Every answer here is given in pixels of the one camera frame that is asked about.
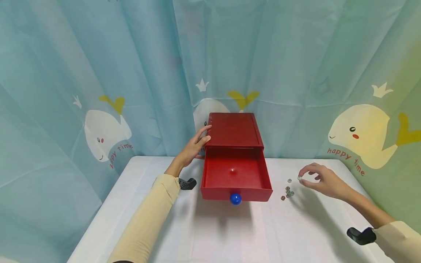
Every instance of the box top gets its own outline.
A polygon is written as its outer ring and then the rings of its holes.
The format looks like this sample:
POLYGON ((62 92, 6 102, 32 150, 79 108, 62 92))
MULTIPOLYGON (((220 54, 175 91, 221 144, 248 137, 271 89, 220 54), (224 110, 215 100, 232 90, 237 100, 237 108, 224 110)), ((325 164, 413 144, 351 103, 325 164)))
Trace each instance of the box top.
POLYGON ((253 113, 215 113, 209 114, 208 135, 212 139, 206 144, 219 147, 262 147, 257 122, 253 113))

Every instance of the red drawer box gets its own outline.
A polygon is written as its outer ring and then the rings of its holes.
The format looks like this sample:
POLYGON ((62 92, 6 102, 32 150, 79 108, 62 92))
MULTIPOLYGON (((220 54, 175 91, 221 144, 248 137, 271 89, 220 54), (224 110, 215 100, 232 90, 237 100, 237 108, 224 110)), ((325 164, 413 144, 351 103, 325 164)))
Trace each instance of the red drawer box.
POLYGON ((273 190, 253 113, 210 113, 200 190, 203 199, 269 200, 273 190))

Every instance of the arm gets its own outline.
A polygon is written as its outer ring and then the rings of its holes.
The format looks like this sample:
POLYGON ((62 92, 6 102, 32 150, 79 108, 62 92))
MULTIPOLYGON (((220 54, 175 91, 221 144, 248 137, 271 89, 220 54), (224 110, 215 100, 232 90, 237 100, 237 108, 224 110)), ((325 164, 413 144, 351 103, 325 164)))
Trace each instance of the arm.
POLYGON ((178 176, 194 158, 199 158, 197 154, 200 149, 211 139, 210 136, 200 138, 200 135, 209 128, 210 126, 206 126, 199 130, 174 158, 165 173, 157 177, 151 191, 139 205, 118 240, 108 263, 147 262, 161 227, 179 195, 178 176))
POLYGON ((375 228, 376 243, 396 263, 421 262, 421 236, 402 221, 396 221, 369 199, 358 193, 332 170, 313 163, 298 174, 300 183, 326 196, 340 199, 354 207, 375 228), (317 173, 318 183, 302 179, 305 173, 317 173))

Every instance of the whale print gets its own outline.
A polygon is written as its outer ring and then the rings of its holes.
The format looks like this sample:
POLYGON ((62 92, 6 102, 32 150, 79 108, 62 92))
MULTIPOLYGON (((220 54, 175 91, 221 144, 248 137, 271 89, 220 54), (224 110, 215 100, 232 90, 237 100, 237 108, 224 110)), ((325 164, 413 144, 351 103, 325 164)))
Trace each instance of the whale print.
POLYGON ((355 105, 336 118, 328 138, 331 143, 358 154, 368 167, 380 169, 399 146, 421 141, 421 130, 409 131, 408 117, 400 113, 397 139, 392 146, 384 148, 389 120, 390 117, 376 106, 355 105))
POLYGON ((85 136, 88 147, 98 161, 106 162, 111 148, 120 141, 128 140, 132 132, 122 115, 124 98, 117 98, 113 102, 107 96, 101 96, 99 100, 108 102, 120 116, 118 122, 107 112, 92 109, 86 113, 85 136))
MULTIPOLYGON (((244 108, 259 96, 259 92, 252 92, 245 98, 238 91, 230 91, 227 95, 237 102, 238 107, 240 108, 239 112, 243 112, 244 108)), ((200 130, 204 125, 206 125, 205 122, 208 121, 209 113, 211 112, 229 113, 230 111, 217 100, 211 98, 202 99, 193 112, 196 131, 200 130)))

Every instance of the white table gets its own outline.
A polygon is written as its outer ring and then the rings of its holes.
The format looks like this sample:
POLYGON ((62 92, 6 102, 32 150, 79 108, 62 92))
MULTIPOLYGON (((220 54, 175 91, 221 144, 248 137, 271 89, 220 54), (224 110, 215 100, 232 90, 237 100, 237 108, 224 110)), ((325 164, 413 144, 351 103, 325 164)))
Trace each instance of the white table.
MULTIPOLYGON (((155 178, 172 159, 132 158, 68 262, 106 262, 155 178)), ((331 168, 368 196, 338 160, 266 159, 274 190, 270 200, 235 207, 229 201, 202 199, 203 161, 195 160, 180 177, 193 177, 198 184, 180 191, 149 262, 392 262, 376 244, 359 246, 346 235, 349 227, 362 231, 369 226, 357 211, 299 184, 298 171, 312 162, 331 168), (282 201, 286 186, 295 195, 282 201)))

